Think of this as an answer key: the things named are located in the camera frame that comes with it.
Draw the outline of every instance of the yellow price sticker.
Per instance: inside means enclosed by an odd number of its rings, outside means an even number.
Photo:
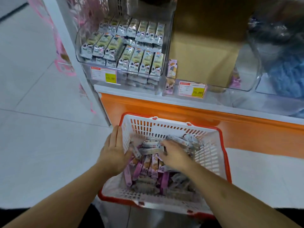
[[[192,96],[198,97],[198,98],[203,98],[204,91],[205,91],[205,88],[194,87],[193,91],[192,91]]]
[[[111,83],[116,83],[116,74],[105,73],[105,81],[111,82]]]

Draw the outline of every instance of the tiled floor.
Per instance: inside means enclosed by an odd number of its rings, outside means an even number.
[[[0,207],[33,206],[63,187],[95,163],[111,132],[77,78],[56,70],[53,44],[30,7],[0,23]],[[272,207],[304,208],[304,160],[227,153],[235,185]],[[111,227],[193,226],[183,215],[97,203]]]

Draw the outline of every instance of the forearm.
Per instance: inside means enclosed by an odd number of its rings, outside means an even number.
[[[96,164],[14,219],[5,228],[78,227],[98,190],[110,177],[106,168]]]
[[[289,218],[199,164],[184,173],[196,184],[222,227],[299,227]]]

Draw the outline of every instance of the orange panel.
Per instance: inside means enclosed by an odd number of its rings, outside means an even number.
[[[102,94],[101,101],[113,125],[128,112],[158,116],[200,126],[216,126],[225,147],[304,158],[304,126],[177,105]]]

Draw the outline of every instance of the white plastic basket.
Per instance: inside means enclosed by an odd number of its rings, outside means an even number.
[[[158,117],[147,118],[132,114],[122,115],[120,125],[123,130],[125,152],[134,135],[165,139],[167,135],[182,137],[186,133],[193,134],[204,143],[204,147],[195,153],[195,161],[231,182],[222,132],[218,128],[194,126],[190,122],[178,122]],[[163,195],[136,193],[128,189],[123,173],[109,179],[98,196],[104,201],[188,214],[199,218],[212,215],[210,208],[199,194],[194,195],[195,201],[186,202]]]

